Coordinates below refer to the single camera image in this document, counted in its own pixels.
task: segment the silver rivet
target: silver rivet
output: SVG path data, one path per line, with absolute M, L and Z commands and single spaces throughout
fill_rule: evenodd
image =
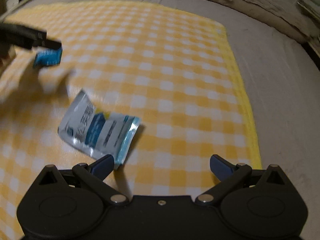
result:
M 122 194 L 116 194 L 111 196 L 110 200 L 114 203 L 121 203 L 127 200 L 127 197 Z
M 159 204 L 160 206 L 164 206 L 166 203 L 167 203 L 167 202 L 166 202 L 165 200 L 159 200 L 159 201 L 158 201 L 158 204 Z
M 214 197 L 210 194 L 202 194 L 198 197 L 198 200 L 203 203 L 211 202 L 213 199 Z

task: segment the white packet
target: white packet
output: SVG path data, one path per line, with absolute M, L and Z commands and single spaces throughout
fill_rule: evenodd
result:
M 81 90 L 65 113 L 58 134 L 62 140 L 95 160 L 111 154 L 115 169 L 124 163 L 141 119 L 103 112 Z

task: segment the blue packet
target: blue packet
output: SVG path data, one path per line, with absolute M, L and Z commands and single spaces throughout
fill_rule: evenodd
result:
M 58 134 L 62 140 L 95 160 L 111 154 L 115 169 L 124 163 L 141 119 L 105 112 L 81 90 L 65 113 Z
M 63 49 L 60 47 L 60 49 L 46 49 L 38 52 L 33 63 L 33 68 L 60 64 L 62 51 Z

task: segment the yellow gingham cloth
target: yellow gingham cloth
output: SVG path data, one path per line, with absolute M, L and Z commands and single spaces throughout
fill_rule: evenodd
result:
M 57 135 L 81 88 L 98 107 L 142 119 L 125 166 L 105 181 L 124 194 L 196 197 L 217 182 L 212 154 L 261 168 L 251 107 L 221 24 L 111 0 L 41 5 L 8 21 L 46 29 L 64 50 L 59 66 L 36 71 L 35 52 L 17 49 L 1 76 L 1 238 L 21 236 L 16 207 L 46 164 L 93 162 Z

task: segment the mattress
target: mattress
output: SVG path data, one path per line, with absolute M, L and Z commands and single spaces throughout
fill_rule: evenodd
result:
M 25 8 L 55 2 L 32 0 Z M 309 207 L 302 237 L 320 233 L 320 73 L 296 41 L 233 9 L 207 0 L 135 0 L 188 11 L 223 24 L 244 80 L 263 167 L 279 164 Z

